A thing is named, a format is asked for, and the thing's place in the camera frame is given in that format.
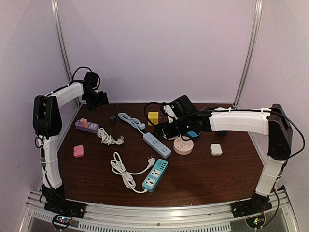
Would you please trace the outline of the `light blue plug adapter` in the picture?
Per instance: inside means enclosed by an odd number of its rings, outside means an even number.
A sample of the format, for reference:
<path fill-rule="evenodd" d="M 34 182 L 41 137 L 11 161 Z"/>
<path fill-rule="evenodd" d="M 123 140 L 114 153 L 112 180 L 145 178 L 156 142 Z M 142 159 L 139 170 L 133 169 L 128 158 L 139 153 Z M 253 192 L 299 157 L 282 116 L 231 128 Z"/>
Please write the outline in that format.
<path fill-rule="evenodd" d="M 189 131 L 189 132 L 187 133 L 187 136 L 188 136 L 191 140 L 195 141 L 195 140 L 197 140 L 197 139 L 200 137 L 200 133 L 196 133 L 196 132 L 194 132 L 194 131 Z"/>

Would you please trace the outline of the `small pink adapter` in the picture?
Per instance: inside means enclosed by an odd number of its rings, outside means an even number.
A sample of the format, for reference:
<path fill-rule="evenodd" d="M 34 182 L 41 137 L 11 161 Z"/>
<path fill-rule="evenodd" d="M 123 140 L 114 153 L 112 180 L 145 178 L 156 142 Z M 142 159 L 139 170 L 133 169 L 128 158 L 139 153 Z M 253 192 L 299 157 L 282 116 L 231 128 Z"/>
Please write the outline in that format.
<path fill-rule="evenodd" d="M 88 127 L 88 121 L 87 121 L 87 119 L 86 118 L 81 118 L 80 119 L 80 124 L 81 124 L 81 126 L 82 127 Z"/>

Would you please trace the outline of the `dark grey USB charger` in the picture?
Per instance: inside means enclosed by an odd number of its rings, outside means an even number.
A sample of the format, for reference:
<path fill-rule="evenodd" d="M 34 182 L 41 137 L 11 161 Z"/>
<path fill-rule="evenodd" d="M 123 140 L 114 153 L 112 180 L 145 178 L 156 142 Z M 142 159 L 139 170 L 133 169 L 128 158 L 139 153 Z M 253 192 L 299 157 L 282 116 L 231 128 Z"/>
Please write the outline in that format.
<path fill-rule="evenodd" d="M 116 118 L 117 118 L 116 115 L 111 115 L 111 116 L 109 117 L 109 122 L 110 122 L 110 123 L 114 123 L 114 122 L 116 121 Z"/>

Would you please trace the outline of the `white plug adapter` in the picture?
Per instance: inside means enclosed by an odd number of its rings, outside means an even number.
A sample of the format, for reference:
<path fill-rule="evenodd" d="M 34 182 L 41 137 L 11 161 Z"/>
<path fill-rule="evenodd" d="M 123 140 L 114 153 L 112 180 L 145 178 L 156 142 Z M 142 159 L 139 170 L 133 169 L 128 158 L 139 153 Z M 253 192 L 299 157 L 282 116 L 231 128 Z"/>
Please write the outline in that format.
<path fill-rule="evenodd" d="M 211 154 L 213 156 L 220 156 L 223 153 L 222 147 L 221 147 L 220 144 L 211 144 L 210 145 L 210 150 L 211 150 Z"/>

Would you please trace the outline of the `pink round power strip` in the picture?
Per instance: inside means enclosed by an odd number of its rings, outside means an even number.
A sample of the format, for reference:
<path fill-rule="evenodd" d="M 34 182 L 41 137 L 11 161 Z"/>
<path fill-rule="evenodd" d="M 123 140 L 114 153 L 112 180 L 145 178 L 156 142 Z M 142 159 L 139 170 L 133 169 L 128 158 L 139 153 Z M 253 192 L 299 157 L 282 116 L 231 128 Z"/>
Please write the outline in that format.
<path fill-rule="evenodd" d="M 173 149 L 179 155 L 189 155 L 194 148 L 194 142 L 189 137 L 177 137 L 173 142 Z"/>

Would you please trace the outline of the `yellow cube socket adapter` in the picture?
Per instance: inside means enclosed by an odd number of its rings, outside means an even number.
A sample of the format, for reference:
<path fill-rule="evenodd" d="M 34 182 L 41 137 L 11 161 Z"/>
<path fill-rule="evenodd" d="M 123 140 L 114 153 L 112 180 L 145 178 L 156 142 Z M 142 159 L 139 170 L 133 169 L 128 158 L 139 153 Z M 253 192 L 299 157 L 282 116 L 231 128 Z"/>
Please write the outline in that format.
<path fill-rule="evenodd" d="M 148 125 L 153 126 L 159 123 L 159 112 L 148 112 Z"/>

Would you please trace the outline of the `grey-blue power strip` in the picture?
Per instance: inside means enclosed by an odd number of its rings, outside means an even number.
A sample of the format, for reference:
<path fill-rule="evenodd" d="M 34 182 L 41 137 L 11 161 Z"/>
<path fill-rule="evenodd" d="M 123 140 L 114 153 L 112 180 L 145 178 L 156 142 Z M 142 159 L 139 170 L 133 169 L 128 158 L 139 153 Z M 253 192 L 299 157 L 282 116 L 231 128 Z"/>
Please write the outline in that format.
<path fill-rule="evenodd" d="M 143 135 L 143 140 L 154 149 L 161 157 L 168 158 L 171 155 L 171 150 L 164 145 L 160 140 L 154 137 L 151 133 Z"/>

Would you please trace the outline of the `pink plug adapter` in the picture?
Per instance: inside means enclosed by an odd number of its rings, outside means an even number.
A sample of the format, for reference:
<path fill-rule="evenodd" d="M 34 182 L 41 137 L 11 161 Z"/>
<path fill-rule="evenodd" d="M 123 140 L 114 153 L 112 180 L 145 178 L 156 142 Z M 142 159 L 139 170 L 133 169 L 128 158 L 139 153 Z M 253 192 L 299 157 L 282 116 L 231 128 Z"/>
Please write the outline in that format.
<path fill-rule="evenodd" d="M 73 148 L 73 155 L 75 158 L 80 158 L 84 156 L 84 146 L 83 145 L 77 145 Z"/>

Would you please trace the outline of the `teal USB power strip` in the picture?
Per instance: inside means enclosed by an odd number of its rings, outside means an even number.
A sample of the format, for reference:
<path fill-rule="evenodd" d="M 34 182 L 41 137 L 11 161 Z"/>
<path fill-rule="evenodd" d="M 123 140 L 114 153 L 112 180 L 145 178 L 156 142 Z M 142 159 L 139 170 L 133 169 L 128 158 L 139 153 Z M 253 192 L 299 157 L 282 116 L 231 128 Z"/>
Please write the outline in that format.
<path fill-rule="evenodd" d="M 148 173 L 147 177 L 142 183 L 142 188 L 145 191 L 152 193 L 155 190 L 166 169 L 168 168 L 168 164 L 169 163 L 163 159 L 158 159 L 155 162 L 151 171 Z"/>

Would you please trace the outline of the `blue cube socket adapter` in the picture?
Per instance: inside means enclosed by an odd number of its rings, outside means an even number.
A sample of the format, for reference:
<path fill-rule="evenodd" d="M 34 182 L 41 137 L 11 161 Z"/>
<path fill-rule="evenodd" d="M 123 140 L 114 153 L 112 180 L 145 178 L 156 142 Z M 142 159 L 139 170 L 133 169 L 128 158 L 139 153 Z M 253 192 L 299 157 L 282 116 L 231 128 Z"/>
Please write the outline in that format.
<path fill-rule="evenodd" d="M 228 134 L 228 131 L 219 131 L 218 133 L 222 136 L 226 136 Z"/>

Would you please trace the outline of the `purple power strip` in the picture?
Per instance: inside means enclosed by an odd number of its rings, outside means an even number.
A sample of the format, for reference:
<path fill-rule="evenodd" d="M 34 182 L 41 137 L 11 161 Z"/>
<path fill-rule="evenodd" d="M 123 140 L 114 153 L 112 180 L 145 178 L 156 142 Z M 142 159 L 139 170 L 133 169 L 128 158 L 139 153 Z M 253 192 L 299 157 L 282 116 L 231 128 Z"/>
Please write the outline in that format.
<path fill-rule="evenodd" d="M 86 131 L 86 132 L 90 132 L 90 133 L 97 133 L 97 131 L 99 130 L 99 124 L 89 122 L 85 118 L 81 118 L 81 119 L 77 120 L 75 122 L 75 127 L 78 130 L 82 130 L 82 131 Z"/>

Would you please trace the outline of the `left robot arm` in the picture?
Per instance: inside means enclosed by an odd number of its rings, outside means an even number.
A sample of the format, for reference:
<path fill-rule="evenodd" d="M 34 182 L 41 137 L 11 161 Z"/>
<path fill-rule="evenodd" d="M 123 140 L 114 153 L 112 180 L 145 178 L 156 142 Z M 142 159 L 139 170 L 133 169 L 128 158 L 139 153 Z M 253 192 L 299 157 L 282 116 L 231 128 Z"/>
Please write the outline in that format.
<path fill-rule="evenodd" d="M 65 201 L 58 168 L 57 143 L 62 130 L 60 108 L 79 97 L 86 101 L 89 111 L 109 103 L 107 93 L 97 91 L 90 81 L 74 81 L 34 99 L 33 127 L 36 134 L 35 145 L 40 149 L 42 191 L 50 206 L 60 215 L 66 214 L 70 209 L 69 203 Z"/>

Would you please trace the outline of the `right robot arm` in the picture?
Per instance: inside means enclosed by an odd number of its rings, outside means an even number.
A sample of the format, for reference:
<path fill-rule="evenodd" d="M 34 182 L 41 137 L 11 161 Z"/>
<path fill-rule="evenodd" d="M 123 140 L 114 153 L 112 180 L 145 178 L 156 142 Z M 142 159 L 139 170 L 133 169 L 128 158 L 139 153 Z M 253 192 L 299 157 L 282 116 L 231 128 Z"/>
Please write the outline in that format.
<path fill-rule="evenodd" d="M 159 123 L 154 127 L 158 139 L 170 139 L 184 135 L 212 131 L 240 131 L 268 137 L 268 157 L 255 188 L 255 197 L 248 201 L 248 210 L 258 213 L 266 205 L 266 199 L 280 177 L 284 164 L 291 154 L 293 130 L 279 104 L 261 109 L 203 108 L 190 110 L 173 106 L 172 122 Z"/>

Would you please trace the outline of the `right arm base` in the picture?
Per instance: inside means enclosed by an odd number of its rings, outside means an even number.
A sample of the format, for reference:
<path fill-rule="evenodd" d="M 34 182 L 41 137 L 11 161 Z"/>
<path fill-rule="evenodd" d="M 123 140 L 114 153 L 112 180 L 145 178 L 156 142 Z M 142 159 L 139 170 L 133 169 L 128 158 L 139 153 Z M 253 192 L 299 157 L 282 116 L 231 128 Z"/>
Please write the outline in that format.
<path fill-rule="evenodd" d="M 231 203 L 231 210 L 234 218 L 245 217 L 262 213 L 272 208 L 269 197 L 256 196 L 243 201 Z"/>

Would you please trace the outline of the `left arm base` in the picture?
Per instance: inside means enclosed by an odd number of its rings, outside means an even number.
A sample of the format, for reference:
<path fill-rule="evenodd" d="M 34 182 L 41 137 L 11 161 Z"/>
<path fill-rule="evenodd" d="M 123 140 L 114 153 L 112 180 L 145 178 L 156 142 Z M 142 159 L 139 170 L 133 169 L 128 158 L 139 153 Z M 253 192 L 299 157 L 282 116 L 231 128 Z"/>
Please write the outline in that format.
<path fill-rule="evenodd" d="M 44 209 L 53 213 L 65 215 L 67 217 L 83 218 L 86 204 L 76 201 L 69 201 L 59 198 L 58 196 L 44 196 L 46 203 Z"/>

